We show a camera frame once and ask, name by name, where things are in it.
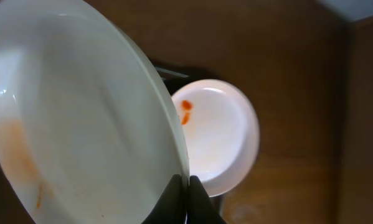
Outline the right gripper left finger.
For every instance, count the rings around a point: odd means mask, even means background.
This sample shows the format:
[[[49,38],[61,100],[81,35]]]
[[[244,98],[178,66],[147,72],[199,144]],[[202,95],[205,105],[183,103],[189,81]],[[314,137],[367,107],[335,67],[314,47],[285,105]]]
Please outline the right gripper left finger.
[[[173,175],[142,224],[183,224],[186,219],[185,194],[182,176]]]

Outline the pink white plate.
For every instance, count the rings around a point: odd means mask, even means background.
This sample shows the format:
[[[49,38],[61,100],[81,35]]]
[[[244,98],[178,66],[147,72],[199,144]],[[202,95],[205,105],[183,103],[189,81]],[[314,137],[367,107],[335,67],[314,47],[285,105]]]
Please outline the pink white plate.
[[[172,95],[181,120],[190,174],[210,197],[238,186],[253,167],[260,145],[257,114],[237,87],[205,79]]]

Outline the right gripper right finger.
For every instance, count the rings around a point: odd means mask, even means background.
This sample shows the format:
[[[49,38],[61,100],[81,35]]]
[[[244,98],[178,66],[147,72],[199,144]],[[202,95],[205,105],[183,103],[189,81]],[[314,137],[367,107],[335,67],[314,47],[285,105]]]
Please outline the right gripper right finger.
[[[215,211],[201,181],[195,175],[189,178],[186,202],[187,224],[226,224]]]

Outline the brown serving tray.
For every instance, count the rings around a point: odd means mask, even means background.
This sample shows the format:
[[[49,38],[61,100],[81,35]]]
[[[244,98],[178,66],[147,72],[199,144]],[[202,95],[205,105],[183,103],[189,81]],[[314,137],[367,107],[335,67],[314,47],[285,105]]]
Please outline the brown serving tray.
[[[166,65],[159,61],[154,61],[153,65],[155,69],[158,71],[160,76],[164,77],[164,84],[168,89],[170,94],[174,94],[177,90],[182,88],[183,86],[198,80],[202,80],[204,78],[214,78],[215,74],[209,70],[197,67],[177,67],[174,65]],[[187,197],[187,188],[189,186],[189,178],[187,177],[187,183],[183,183],[184,188],[186,190],[185,194],[185,203]],[[216,207],[215,204],[212,203],[215,208],[215,211],[219,213],[219,209]]]

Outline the cream white plate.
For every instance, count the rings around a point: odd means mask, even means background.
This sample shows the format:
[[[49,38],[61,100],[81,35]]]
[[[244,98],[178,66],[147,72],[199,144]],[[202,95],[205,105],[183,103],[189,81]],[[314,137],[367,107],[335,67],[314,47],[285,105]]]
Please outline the cream white plate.
[[[36,223],[141,223],[189,176],[161,77],[84,1],[0,1],[0,165]]]

